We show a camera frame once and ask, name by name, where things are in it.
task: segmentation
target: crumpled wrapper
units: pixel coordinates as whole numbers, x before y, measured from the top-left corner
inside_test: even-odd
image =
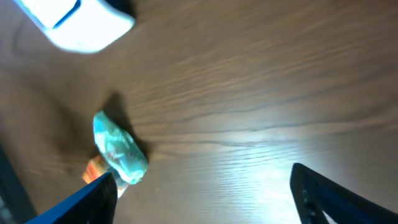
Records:
[[[148,162],[130,134],[114,124],[103,111],[94,116],[94,140],[105,161],[129,184],[138,183]]]

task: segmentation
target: wooden table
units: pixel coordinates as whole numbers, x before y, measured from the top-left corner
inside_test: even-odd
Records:
[[[85,185],[103,107],[150,159],[115,223],[297,223],[294,162],[398,212],[395,1],[135,5],[77,55],[0,0],[0,140],[39,213]]]

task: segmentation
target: white plastic object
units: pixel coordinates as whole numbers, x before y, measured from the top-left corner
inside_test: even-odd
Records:
[[[135,23],[130,15],[113,8],[104,0],[15,2],[51,42],[69,52],[99,52],[130,30]]]

